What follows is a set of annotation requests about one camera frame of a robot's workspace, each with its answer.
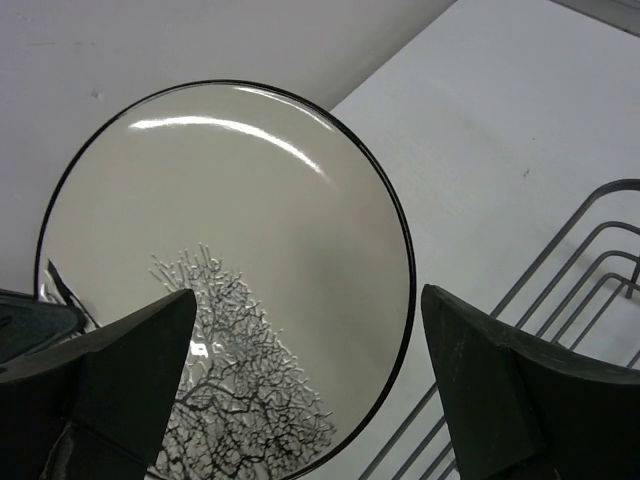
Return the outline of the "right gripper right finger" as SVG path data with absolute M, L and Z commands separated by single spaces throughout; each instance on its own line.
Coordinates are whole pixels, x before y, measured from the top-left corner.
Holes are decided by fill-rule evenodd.
M 541 340 L 435 285 L 421 311 L 461 478 L 638 478 L 638 371 Z

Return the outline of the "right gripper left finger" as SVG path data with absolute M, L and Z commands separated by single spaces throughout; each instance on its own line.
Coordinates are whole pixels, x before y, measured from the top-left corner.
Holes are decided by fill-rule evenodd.
M 178 290 L 1 364 L 4 479 L 142 479 L 155 463 L 196 317 Z

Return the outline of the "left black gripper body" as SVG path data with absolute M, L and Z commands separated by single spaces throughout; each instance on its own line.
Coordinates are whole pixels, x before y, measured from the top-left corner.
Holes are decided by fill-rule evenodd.
M 1 290 L 1 364 L 45 350 L 82 330 L 83 314 L 76 307 Z

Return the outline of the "cream tree pattern plate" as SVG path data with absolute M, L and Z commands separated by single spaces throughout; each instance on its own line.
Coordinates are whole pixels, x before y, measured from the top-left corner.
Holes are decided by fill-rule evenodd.
M 38 299 L 90 329 L 193 291 L 150 479 L 296 479 L 373 419 L 402 366 L 416 267 L 398 196 L 337 118 L 237 80 L 149 95 L 74 155 L 37 241 Z

